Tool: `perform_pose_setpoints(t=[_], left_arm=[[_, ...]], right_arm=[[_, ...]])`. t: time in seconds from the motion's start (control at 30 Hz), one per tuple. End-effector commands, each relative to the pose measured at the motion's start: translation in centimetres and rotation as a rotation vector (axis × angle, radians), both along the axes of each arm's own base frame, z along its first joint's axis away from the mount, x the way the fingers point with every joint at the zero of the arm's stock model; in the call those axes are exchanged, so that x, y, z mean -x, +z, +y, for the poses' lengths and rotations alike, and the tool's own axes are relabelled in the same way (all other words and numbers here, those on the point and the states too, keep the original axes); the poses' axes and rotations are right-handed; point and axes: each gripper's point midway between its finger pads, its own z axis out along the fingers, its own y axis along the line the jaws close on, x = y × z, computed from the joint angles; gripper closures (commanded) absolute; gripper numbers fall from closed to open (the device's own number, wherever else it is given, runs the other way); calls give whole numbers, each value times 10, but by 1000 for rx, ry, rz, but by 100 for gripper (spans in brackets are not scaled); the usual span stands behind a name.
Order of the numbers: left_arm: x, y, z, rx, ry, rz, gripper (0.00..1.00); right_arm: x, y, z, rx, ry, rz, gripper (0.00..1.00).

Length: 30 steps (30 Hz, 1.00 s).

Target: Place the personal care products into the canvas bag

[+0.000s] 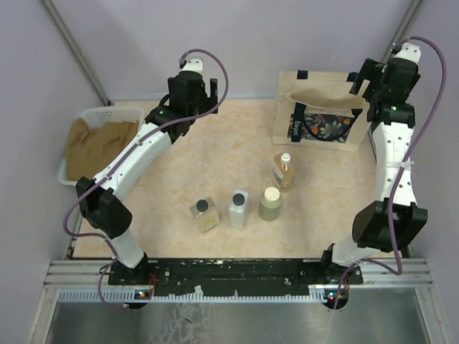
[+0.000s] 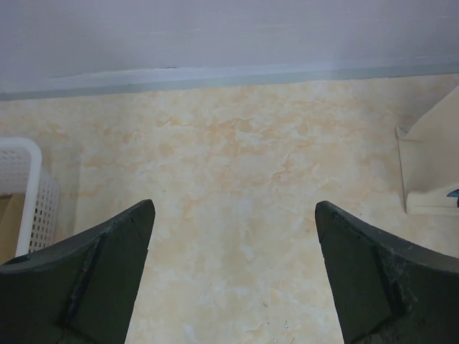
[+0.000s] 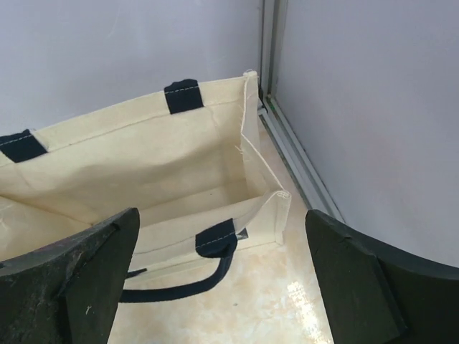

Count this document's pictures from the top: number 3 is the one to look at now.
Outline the cream canvas tote bag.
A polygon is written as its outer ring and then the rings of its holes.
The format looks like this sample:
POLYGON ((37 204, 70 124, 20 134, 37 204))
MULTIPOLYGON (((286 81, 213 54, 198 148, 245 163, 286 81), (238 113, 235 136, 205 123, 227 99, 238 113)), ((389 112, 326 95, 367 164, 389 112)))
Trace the cream canvas tote bag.
POLYGON ((185 79, 1 138, 1 258, 140 215, 124 303, 212 289, 236 252, 283 243, 290 194, 260 152, 258 76, 185 79))

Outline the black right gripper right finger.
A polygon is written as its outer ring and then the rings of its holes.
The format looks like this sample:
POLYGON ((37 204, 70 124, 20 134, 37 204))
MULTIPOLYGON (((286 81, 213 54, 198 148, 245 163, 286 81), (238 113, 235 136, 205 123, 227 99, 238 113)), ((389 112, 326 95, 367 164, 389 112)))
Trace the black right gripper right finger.
POLYGON ((305 226, 335 343, 458 342, 458 268, 316 209, 307 212, 305 226))

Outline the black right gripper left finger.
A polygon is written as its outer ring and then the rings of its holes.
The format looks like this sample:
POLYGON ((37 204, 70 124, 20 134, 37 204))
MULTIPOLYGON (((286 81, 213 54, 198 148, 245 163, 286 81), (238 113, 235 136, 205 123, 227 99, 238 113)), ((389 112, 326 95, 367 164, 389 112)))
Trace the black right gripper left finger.
POLYGON ((2 343, 106 343, 140 229, 130 208, 1 262, 2 343))

